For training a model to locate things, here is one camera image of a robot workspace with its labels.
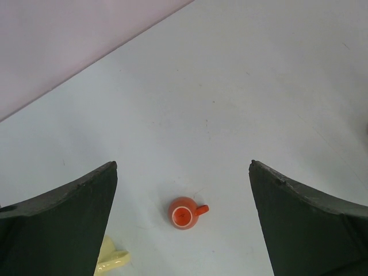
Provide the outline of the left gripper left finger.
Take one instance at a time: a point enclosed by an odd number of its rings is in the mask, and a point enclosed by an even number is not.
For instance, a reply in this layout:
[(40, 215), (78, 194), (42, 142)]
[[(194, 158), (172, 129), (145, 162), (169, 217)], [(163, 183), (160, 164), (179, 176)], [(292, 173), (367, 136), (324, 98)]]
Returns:
[(1, 275), (93, 275), (117, 188), (117, 163), (1, 208)]

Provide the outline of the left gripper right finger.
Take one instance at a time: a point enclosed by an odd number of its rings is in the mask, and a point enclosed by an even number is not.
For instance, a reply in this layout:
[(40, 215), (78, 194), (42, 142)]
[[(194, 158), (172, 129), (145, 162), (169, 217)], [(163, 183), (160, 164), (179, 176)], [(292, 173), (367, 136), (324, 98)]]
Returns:
[(252, 161), (249, 178), (274, 275), (367, 275), (367, 207)]

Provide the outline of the yellow mug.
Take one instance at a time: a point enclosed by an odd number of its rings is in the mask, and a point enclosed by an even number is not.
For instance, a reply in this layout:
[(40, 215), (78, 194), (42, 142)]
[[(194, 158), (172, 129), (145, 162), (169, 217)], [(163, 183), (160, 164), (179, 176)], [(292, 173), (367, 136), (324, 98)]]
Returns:
[(130, 260), (130, 253), (126, 250), (117, 250), (112, 239), (105, 235), (99, 251), (94, 275), (103, 275), (105, 272), (126, 265)]

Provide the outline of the small red-orange mug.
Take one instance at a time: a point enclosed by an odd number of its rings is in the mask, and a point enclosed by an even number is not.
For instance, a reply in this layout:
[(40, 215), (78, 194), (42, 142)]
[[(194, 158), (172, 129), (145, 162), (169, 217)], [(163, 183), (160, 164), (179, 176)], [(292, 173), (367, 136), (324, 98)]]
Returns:
[(207, 212), (208, 205), (198, 205), (189, 197), (178, 197), (168, 207), (168, 219), (176, 229), (187, 230), (194, 227), (199, 217)]

